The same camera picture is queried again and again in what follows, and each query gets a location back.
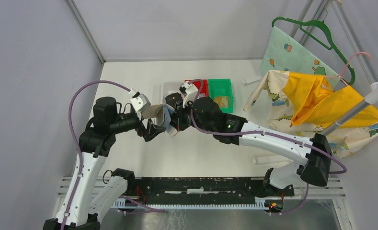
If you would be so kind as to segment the beige card holder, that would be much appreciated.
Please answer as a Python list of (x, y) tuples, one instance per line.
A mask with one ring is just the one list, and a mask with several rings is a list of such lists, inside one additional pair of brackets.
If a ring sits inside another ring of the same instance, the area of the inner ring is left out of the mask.
[(170, 105), (156, 104), (147, 108), (142, 115), (145, 119), (154, 118), (154, 124), (165, 128), (165, 132), (173, 138), (178, 134), (177, 129), (171, 125), (173, 113), (174, 109)]

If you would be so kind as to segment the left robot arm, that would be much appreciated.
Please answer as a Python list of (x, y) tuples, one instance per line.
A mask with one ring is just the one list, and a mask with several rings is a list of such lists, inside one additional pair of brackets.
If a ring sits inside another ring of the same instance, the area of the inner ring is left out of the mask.
[(134, 172), (117, 168), (104, 189), (92, 197), (99, 172), (117, 134), (135, 130), (138, 136), (150, 141), (164, 131), (151, 120), (147, 126), (143, 125), (142, 113), (151, 106), (146, 96), (137, 94), (130, 103), (130, 112), (121, 113), (115, 98), (96, 100), (93, 117), (77, 141), (77, 163), (63, 206), (54, 218), (45, 221), (45, 230), (99, 230), (104, 216), (119, 196), (135, 192)]

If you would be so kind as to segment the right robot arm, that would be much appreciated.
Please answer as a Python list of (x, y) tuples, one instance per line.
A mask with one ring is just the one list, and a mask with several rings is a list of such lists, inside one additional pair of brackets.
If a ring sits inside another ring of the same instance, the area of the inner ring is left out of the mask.
[(222, 112), (209, 97), (189, 101), (187, 105), (177, 95), (165, 100), (174, 109), (171, 125), (177, 131), (194, 127), (221, 143), (255, 147), (291, 160), (285, 166), (267, 171), (262, 183), (267, 195), (274, 196), (286, 186), (299, 182), (327, 185), (332, 151), (324, 135), (300, 137), (264, 128), (244, 117)]

